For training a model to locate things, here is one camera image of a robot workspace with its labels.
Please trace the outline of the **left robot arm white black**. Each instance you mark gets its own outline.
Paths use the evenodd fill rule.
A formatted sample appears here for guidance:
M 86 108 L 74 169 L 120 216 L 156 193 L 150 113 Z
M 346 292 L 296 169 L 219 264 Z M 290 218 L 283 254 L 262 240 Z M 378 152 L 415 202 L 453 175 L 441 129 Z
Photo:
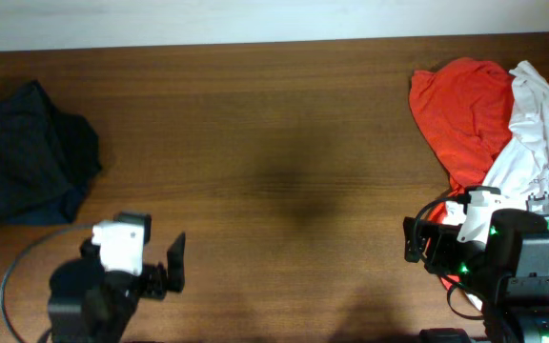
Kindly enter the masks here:
M 167 250 L 167 262 L 146 264 L 152 217 L 121 212 L 91 228 L 80 256 L 50 278 L 48 316 L 54 342 L 118 342 L 142 299 L 162 301 L 185 286 L 186 234 Z

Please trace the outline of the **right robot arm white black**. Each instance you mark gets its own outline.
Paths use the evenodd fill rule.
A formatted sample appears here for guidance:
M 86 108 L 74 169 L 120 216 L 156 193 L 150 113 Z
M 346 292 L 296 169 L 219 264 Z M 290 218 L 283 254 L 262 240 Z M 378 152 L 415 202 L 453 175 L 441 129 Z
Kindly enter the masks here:
M 407 217 L 404 258 L 481 302 L 491 342 L 549 342 L 549 228 L 535 213 L 495 211 L 485 242 L 460 242 L 458 226 Z

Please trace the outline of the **black t-shirt white lettering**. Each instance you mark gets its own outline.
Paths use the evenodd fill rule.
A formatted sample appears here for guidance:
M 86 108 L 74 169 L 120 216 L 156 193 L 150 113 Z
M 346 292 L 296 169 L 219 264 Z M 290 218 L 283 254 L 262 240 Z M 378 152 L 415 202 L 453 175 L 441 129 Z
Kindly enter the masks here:
M 62 112 L 38 81 L 0 101 L 0 222 L 60 197 L 99 174 L 99 138 Z

